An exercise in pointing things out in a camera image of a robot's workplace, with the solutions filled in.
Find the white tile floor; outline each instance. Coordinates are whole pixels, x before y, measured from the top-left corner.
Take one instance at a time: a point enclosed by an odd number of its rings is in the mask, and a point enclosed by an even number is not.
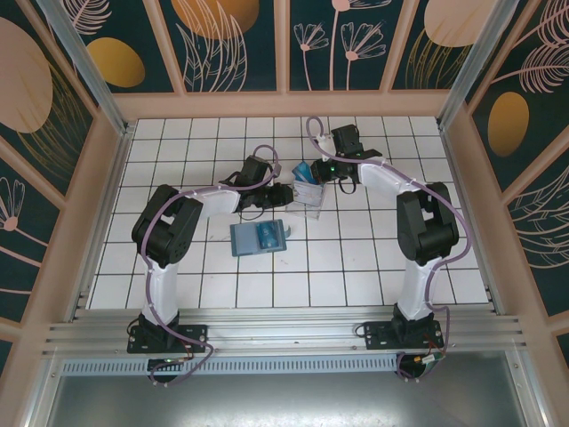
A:
[[[443,144],[433,117],[322,117],[327,129],[357,124],[362,143],[377,149],[402,171],[421,180],[444,181],[460,207]],[[300,117],[196,118],[141,120],[101,261],[89,308],[140,308],[144,301],[142,262],[131,230],[160,184],[177,189],[211,185],[240,170],[261,144],[276,147],[282,159],[279,181],[291,182],[302,159],[319,158]],[[395,200],[358,186],[343,194],[337,184],[325,189],[319,221],[284,212],[260,218],[291,226],[288,250],[234,258],[229,225],[236,214],[201,221],[180,263],[181,308],[365,306],[393,304],[401,292],[405,258],[397,244]],[[246,215],[256,216],[258,212]],[[453,249],[464,247],[465,239]],[[437,303],[487,302],[473,253],[441,271]]]

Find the flower illustration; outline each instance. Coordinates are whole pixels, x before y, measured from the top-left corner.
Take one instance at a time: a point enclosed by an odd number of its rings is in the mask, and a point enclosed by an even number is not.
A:
[[[348,72],[346,75],[346,90],[349,90],[349,72],[351,63],[354,60],[366,60],[384,55],[386,52],[385,44],[380,44],[383,39],[380,22],[377,25],[362,24],[354,33],[354,23],[341,26],[341,42],[346,51],[348,60]]]
[[[47,246],[45,242],[30,236],[28,233],[18,228],[18,221],[22,205],[24,204],[25,194],[26,186],[22,182],[14,180],[13,186],[10,188],[8,180],[5,177],[0,178],[0,230],[7,232],[16,231],[25,238],[28,238],[39,245]],[[17,254],[2,246],[0,246],[0,252],[38,268],[42,265],[41,262],[34,261],[27,256]]]
[[[330,48],[330,90],[334,90],[334,47],[336,45],[336,28],[338,27],[338,16],[340,12],[347,12],[356,9],[374,9],[376,7],[387,6],[391,0],[332,0],[334,23],[332,25],[332,43]]]
[[[14,231],[18,228],[18,217],[24,203],[26,187],[18,180],[13,190],[5,177],[0,178],[0,230]]]
[[[306,52],[315,51],[316,49],[322,49],[328,45],[328,39],[325,38],[325,32],[322,29],[322,23],[308,24],[306,28],[302,24],[297,24],[294,26],[294,35],[296,36],[296,41],[299,42],[299,46],[302,50],[302,59],[304,59],[304,74],[306,76],[306,83],[309,86],[309,91],[312,90],[309,78],[309,68],[306,62]]]

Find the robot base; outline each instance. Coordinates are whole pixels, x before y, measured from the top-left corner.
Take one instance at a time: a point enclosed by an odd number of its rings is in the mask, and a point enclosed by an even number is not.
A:
[[[184,335],[196,341],[207,341],[207,325],[179,325],[179,316],[168,325],[178,334]],[[139,324],[130,329],[128,346],[129,354],[152,354],[152,353],[186,353],[186,348],[181,340],[175,339],[160,326],[148,322],[144,316],[139,315]],[[191,345],[192,353],[204,353],[205,347]]]
[[[397,305],[393,309],[393,318],[386,322],[365,322],[365,347],[368,350],[418,350],[428,349],[429,339],[443,348],[445,342],[440,324],[430,313],[426,318],[407,320]]]

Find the gray floor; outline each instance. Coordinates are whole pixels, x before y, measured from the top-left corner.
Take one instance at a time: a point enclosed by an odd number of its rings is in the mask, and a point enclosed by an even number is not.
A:
[[[454,354],[419,384],[394,373],[196,376],[156,389],[144,377],[61,381],[50,426],[525,425],[505,358]]]

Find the purple cable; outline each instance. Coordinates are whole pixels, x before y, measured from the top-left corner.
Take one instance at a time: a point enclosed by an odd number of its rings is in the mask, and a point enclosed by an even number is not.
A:
[[[200,360],[192,369],[190,369],[184,375],[177,376],[176,378],[171,380],[169,383],[164,383],[164,387],[168,387],[168,385],[176,385],[176,384],[179,384],[179,383],[183,382],[184,380],[188,379],[192,374],[194,374],[194,372],[196,372],[197,369],[199,369],[207,361],[207,359],[209,359],[212,356],[215,349],[208,342],[201,342],[198,340],[193,340],[191,338],[188,338],[187,336],[184,336],[182,334],[178,334],[176,331],[174,331],[170,327],[168,327],[160,317],[158,317],[158,313],[154,309],[154,303],[152,302],[152,297],[150,296],[150,281],[152,279],[153,270],[152,270],[152,262],[150,262],[150,260],[147,257],[147,254],[146,254],[146,247],[148,244],[148,239],[150,237],[150,234],[152,233],[152,230],[156,226],[156,223],[158,222],[158,220],[160,218],[162,218],[162,215],[164,214],[166,209],[168,209],[168,207],[172,203],[174,203],[176,200],[178,200],[182,197],[185,197],[188,195],[197,196],[198,194],[204,193],[207,190],[211,190],[211,189],[238,189],[240,191],[248,191],[250,189],[257,189],[259,187],[262,187],[263,185],[268,184],[273,178],[276,178],[278,176],[278,173],[280,170],[280,164],[278,163],[278,154],[276,153],[276,151],[273,147],[266,145],[266,144],[263,144],[263,145],[260,145],[259,147],[257,147],[255,149],[255,153],[260,148],[270,149],[273,152],[273,155],[275,156],[275,167],[274,167],[273,171],[271,172],[271,174],[265,180],[259,182],[258,184],[250,185],[248,187],[231,187],[229,185],[213,185],[211,187],[204,187],[202,189],[195,189],[195,190],[184,191],[182,193],[179,193],[176,196],[168,199],[168,201],[162,205],[162,207],[158,210],[158,212],[156,213],[154,218],[152,218],[152,221],[150,222],[150,224],[148,226],[148,230],[144,234],[144,238],[142,239],[142,245],[140,246],[140,255],[142,256],[142,260],[148,266],[148,274],[146,276],[146,298],[148,301],[148,307],[150,308],[150,312],[152,313],[152,315],[156,319],[156,322],[158,322],[158,325],[160,325],[168,334],[175,336],[179,340],[182,340],[183,342],[186,342],[188,344],[199,345],[199,346],[206,347],[207,349],[209,349],[209,352],[207,353],[207,355],[202,360]],[[154,385],[157,385],[158,381],[154,377],[154,373],[157,371],[157,369],[160,369],[161,367],[164,367],[164,366],[178,365],[180,363],[182,363],[182,362],[162,363],[160,365],[157,365],[150,372],[150,380],[153,382]]]
[[[317,123],[320,125],[320,135],[324,134],[325,128],[324,128],[324,124],[322,123],[322,120],[320,120],[319,117],[314,117],[314,116],[309,117],[306,121],[307,135],[309,136],[310,141],[312,142],[312,145],[314,146],[315,149],[318,150],[318,152],[320,152],[324,156],[329,157],[332,160],[336,160],[338,162],[353,163],[353,164],[368,164],[368,165],[377,165],[380,167],[385,167],[387,170],[391,171],[392,173],[397,175],[399,178],[401,178],[405,182],[410,183],[411,185],[417,187],[418,189],[422,189],[423,191],[425,191],[430,196],[439,200],[443,205],[446,206],[446,208],[449,211],[451,211],[453,213],[453,215],[456,217],[457,220],[459,220],[462,227],[464,228],[464,231],[466,232],[466,247],[464,248],[464,250],[460,254],[458,254],[452,258],[449,258],[446,260],[441,260],[440,262],[435,264],[433,266],[433,269],[430,271],[429,276],[427,277],[427,285],[425,286],[425,305],[427,305],[427,307],[429,307],[429,309],[431,311],[445,311],[446,312],[445,346],[443,348],[443,352],[446,353],[446,349],[448,347],[448,338],[449,338],[449,334],[450,334],[450,327],[451,327],[451,309],[449,309],[449,307],[446,305],[444,305],[442,307],[434,307],[430,303],[430,301],[429,301],[429,299],[430,299],[430,287],[431,287],[431,283],[433,282],[433,278],[435,276],[435,273],[438,269],[440,269],[441,267],[443,267],[444,265],[446,265],[450,262],[455,262],[461,258],[464,258],[467,255],[467,253],[470,251],[470,248],[472,247],[472,237],[470,235],[469,226],[467,225],[466,221],[464,220],[462,215],[459,213],[459,211],[457,211],[456,208],[454,208],[454,206],[448,200],[446,200],[440,194],[437,194],[435,191],[428,188],[427,186],[417,182],[416,180],[414,180],[412,178],[409,178],[404,173],[399,172],[395,167],[393,167],[389,163],[387,163],[387,162],[382,163],[382,162],[378,162],[378,161],[372,160],[372,159],[360,160],[360,159],[336,157],[330,153],[326,153],[323,149],[320,148],[320,146],[318,145],[318,141],[317,141],[316,137],[310,131],[310,122],[312,120],[316,120]],[[401,353],[400,357],[397,357],[397,375],[399,377],[402,377],[402,375],[400,373],[403,373],[403,371],[401,371],[399,368],[399,364],[401,363],[401,359],[403,358],[404,355],[405,355],[404,353]]]

